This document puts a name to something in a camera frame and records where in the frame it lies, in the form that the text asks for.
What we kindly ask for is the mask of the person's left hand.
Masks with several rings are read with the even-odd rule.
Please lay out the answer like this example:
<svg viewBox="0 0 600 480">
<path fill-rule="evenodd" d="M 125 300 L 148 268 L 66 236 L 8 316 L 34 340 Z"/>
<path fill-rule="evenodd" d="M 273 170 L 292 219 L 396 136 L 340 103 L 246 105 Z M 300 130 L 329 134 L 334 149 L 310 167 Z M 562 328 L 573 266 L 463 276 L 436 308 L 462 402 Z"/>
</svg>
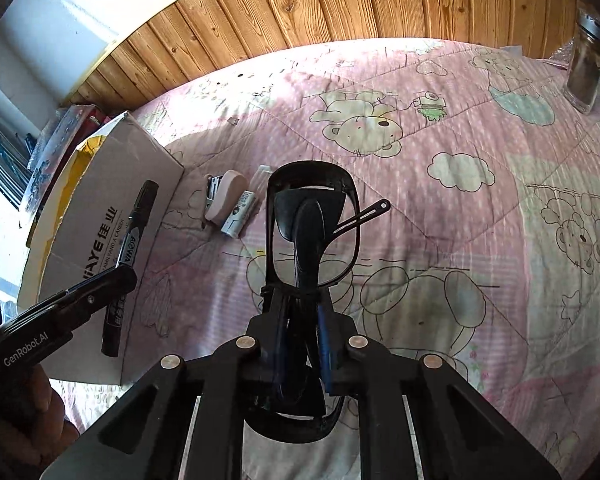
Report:
<svg viewBox="0 0 600 480">
<path fill-rule="evenodd" d="M 44 368 L 35 365 L 0 402 L 0 479 L 41 478 L 79 435 Z"/>
</svg>

